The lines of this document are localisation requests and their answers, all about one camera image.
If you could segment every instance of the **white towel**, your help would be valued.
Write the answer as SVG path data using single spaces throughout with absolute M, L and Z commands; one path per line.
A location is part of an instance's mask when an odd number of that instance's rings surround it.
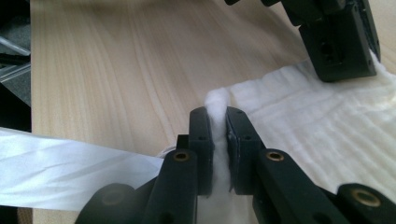
M 226 106 L 244 110 L 267 147 L 288 152 L 318 186 L 361 183 L 396 202 L 396 76 L 321 82 L 310 62 L 211 91 L 205 100 L 215 141 L 214 194 L 200 198 L 199 223 L 257 223 L 251 198 L 228 192 Z

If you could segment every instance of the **wooden surface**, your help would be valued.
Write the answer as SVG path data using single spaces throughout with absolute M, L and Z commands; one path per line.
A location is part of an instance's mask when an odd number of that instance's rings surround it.
M 396 73 L 396 2 L 371 1 Z M 280 5 L 244 0 L 32 0 L 33 132 L 156 155 L 208 91 L 307 58 Z M 34 223 L 77 213 L 38 210 Z

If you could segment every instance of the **white fabric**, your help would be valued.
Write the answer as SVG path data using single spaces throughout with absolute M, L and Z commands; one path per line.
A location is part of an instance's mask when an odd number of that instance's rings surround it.
M 0 204 L 80 211 L 100 188 L 138 188 L 163 159 L 0 128 Z
M 229 193 L 227 105 L 244 110 L 264 144 L 288 152 L 331 192 L 345 183 L 373 187 L 396 202 L 396 76 L 323 83 L 309 62 L 210 92 L 215 190 L 198 204 L 199 223 L 256 223 L 248 197 Z

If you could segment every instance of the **black metal bracket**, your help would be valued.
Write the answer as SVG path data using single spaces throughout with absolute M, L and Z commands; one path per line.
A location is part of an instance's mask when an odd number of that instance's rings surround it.
M 97 191 L 77 224 L 193 224 L 197 196 L 212 188 L 213 143 L 209 117 L 191 111 L 190 134 L 177 139 L 159 175 L 139 189 L 121 184 Z M 248 116 L 228 107 L 226 114 L 232 188 L 253 195 L 259 223 L 390 223 L 396 205 L 375 189 L 346 184 L 332 194 L 316 186 L 286 152 L 266 148 Z
M 232 5 L 239 0 L 225 0 Z M 281 2 L 291 23 L 300 26 L 305 48 L 322 81 L 375 76 L 373 51 L 379 40 L 368 0 L 262 0 Z

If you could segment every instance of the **wood grain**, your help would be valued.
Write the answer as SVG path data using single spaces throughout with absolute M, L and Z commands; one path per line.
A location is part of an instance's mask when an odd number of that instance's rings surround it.
M 372 1 L 396 73 L 396 3 Z M 307 58 L 282 6 L 244 0 L 32 0 L 33 132 L 156 155 L 208 91 Z M 38 210 L 34 223 L 77 213 Z

